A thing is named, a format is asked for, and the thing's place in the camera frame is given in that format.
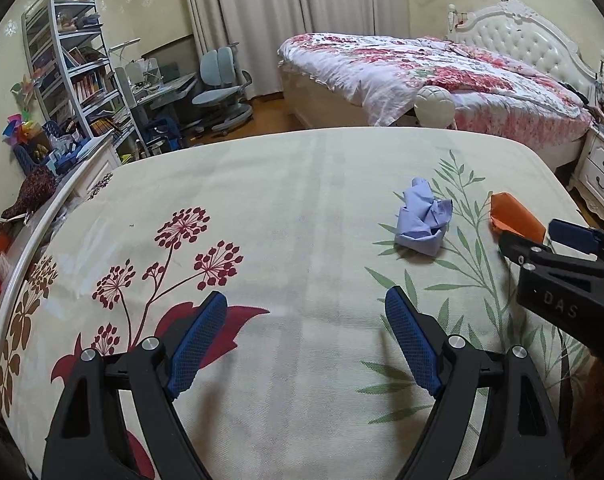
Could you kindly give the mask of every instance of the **beige curtain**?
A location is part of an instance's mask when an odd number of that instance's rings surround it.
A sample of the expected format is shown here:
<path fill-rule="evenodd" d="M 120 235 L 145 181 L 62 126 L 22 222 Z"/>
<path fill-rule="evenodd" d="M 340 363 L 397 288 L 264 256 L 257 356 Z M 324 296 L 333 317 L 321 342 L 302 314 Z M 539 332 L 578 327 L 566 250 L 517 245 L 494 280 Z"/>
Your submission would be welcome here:
<path fill-rule="evenodd" d="M 198 54 L 239 42 L 249 97 L 279 92 L 280 45 L 304 32 L 408 37 L 408 0 L 189 0 Z"/>

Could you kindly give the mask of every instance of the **white nightstand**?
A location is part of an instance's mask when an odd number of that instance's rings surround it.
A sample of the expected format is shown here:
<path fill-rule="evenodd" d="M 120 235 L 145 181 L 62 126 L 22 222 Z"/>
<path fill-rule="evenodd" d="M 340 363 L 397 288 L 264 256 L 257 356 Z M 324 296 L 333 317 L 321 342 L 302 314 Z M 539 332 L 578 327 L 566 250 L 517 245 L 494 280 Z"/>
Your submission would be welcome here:
<path fill-rule="evenodd" d="M 576 188 L 588 208 L 604 220 L 604 134 L 589 129 L 568 190 Z"/>

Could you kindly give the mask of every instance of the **headboard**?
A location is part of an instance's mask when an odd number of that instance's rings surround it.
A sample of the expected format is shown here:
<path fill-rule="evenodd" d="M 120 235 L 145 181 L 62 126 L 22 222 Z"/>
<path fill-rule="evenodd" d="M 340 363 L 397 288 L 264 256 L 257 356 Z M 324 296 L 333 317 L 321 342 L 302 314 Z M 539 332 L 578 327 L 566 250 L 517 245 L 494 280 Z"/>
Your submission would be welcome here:
<path fill-rule="evenodd" d="M 568 83 L 584 94 L 591 105 L 595 104 L 597 73 L 581 59 L 577 43 L 524 3 L 500 2 L 470 12 L 461 23 L 459 17 L 455 6 L 450 5 L 448 40 L 520 60 L 557 81 Z"/>

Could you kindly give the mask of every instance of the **blue textured pad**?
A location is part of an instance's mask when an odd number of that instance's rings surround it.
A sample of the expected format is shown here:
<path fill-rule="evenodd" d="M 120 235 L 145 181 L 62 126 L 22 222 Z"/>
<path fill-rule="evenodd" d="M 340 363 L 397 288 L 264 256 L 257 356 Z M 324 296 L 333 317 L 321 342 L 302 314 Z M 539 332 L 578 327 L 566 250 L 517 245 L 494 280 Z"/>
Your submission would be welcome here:
<path fill-rule="evenodd" d="M 171 360 L 171 378 L 167 384 L 173 399 L 191 387 L 199 364 L 224 326 L 226 306 L 224 294 L 215 295 L 210 303 L 204 306 L 204 310 L 179 343 Z"/>
<path fill-rule="evenodd" d="M 386 317 L 406 357 L 415 382 L 433 397 L 439 393 L 442 382 L 437 376 L 437 354 L 424 336 L 417 320 L 396 290 L 386 293 Z"/>
<path fill-rule="evenodd" d="M 548 235 L 554 242 L 572 247 L 584 254 L 595 254 L 599 241 L 592 229 L 569 224 L 562 220 L 552 220 L 548 226 Z"/>

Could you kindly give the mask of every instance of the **floral bedding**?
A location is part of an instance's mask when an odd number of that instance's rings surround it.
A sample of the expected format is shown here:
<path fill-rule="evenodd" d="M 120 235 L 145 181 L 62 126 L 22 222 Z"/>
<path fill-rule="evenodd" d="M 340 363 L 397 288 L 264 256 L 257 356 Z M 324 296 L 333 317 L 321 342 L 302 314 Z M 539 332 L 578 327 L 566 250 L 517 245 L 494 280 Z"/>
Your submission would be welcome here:
<path fill-rule="evenodd" d="M 550 76 L 483 48 L 436 38 L 303 34 L 280 48 L 283 63 L 364 108 L 389 126 L 424 86 L 453 95 L 457 128 L 517 140 L 533 150 L 583 136 L 591 117 Z"/>
<path fill-rule="evenodd" d="M 583 220 L 521 144 L 424 132 L 253 137 L 108 174 L 52 239 L 0 332 L 1 415 L 36 475 L 82 349 L 117 354 L 161 336 L 213 290 L 227 297 L 226 323 L 175 409 L 215 480 L 397 476 L 434 399 L 388 332 L 379 299 L 396 284 L 476 348 L 525 346 L 567 434 L 590 354 L 518 306 L 490 196 L 510 192 L 544 224 Z M 454 203 L 434 259 L 393 241 L 415 176 Z M 466 472 L 485 406 L 478 394 L 453 478 Z M 159 478 L 130 395 L 123 410 L 140 472 Z"/>

